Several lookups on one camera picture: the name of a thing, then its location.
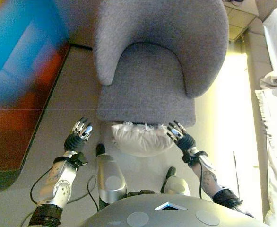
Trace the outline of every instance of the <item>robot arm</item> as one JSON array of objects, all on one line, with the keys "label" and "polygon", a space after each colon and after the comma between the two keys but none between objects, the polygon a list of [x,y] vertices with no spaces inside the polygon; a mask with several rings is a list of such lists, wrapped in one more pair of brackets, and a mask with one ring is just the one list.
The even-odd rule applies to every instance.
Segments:
[{"label": "robot arm", "polygon": [[181,149],[183,153],[182,160],[192,168],[199,178],[204,192],[211,197],[213,202],[253,217],[250,213],[243,211],[242,201],[232,190],[218,185],[214,174],[215,169],[208,159],[207,153],[197,150],[194,138],[187,133],[181,124],[177,121],[174,121],[174,123],[176,125],[169,123],[168,130],[170,132],[167,135]]},{"label": "robot arm", "polygon": [[39,202],[29,226],[57,227],[60,224],[63,207],[71,197],[76,173],[80,166],[87,164],[80,152],[92,131],[92,126],[86,126],[86,122],[87,119],[81,118],[66,138],[65,154],[54,160],[46,183],[40,190]]}]

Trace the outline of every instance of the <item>white cushion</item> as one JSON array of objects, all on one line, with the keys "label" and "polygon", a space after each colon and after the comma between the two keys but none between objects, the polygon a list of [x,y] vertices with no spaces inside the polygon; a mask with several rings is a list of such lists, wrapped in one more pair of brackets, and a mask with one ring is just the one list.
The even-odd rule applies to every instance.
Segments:
[{"label": "white cushion", "polygon": [[158,155],[173,146],[173,141],[166,135],[167,127],[147,126],[146,124],[116,124],[111,127],[113,143],[121,152],[139,156],[150,157]]}]

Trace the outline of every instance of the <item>floor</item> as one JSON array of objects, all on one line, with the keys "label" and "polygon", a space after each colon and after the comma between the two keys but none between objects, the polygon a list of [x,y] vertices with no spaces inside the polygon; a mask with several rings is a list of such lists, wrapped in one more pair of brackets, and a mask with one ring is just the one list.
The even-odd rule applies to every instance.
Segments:
[{"label": "floor", "polygon": [[[112,143],[110,123],[96,118],[100,91],[95,78],[92,53],[72,47],[30,148],[20,177],[8,189],[0,192],[0,227],[20,226],[35,209],[30,201],[32,184],[63,154],[64,141],[71,127],[82,116],[88,117],[94,130],[85,146],[88,165],[82,166],[73,183],[72,198],[86,193],[87,180],[96,175],[95,147],[103,142],[107,153],[118,161],[127,181],[128,190],[160,191],[166,171],[177,168],[177,175],[189,185],[192,196],[199,196],[199,182],[181,160],[176,146],[156,157],[133,157],[122,154]],[[216,165],[218,183],[238,194],[234,157],[236,157],[240,197],[257,219],[262,220],[260,180],[256,140],[251,107],[250,87],[246,70],[246,55],[240,43],[231,44],[224,65],[211,88],[196,99],[196,124],[188,128],[199,150],[209,154]],[[92,191],[97,198],[97,190]],[[205,193],[203,198],[210,200]],[[77,226],[96,213],[89,197],[64,208],[61,227]]]}]

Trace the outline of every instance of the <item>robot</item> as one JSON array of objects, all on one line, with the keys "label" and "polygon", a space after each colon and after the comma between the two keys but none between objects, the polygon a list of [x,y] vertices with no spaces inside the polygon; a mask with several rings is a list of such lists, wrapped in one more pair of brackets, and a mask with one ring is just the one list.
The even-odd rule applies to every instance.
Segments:
[{"label": "robot", "polygon": [[[45,186],[40,190],[29,226],[57,227],[63,207],[71,196],[72,182],[79,167],[87,164],[81,152],[92,126],[81,118],[66,138],[65,154],[54,160]],[[194,138],[174,121],[169,123],[169,136],[182,151],[182,160],[200,180],[200,189],[213,202],[190,196],[188,184],[171,167],[160,194],[141,190],[127,193],[127,184],[117,162],[99,144],[96,148],[100,211],[81,227],[266,227],[243,209],[242,201],[231,189],[217,184],[215,169],[207,153],[199,151]]]}]

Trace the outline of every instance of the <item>gray armchair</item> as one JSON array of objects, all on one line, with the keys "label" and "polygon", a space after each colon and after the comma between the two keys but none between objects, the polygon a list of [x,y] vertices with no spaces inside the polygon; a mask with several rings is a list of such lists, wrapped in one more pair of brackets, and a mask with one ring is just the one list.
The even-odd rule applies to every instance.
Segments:
[{"label": "gray armchair", "polygon": [[194,98],[214,81],[227,44],[221,0],[103,0],[94,45],[98,118],[194,125]]}]

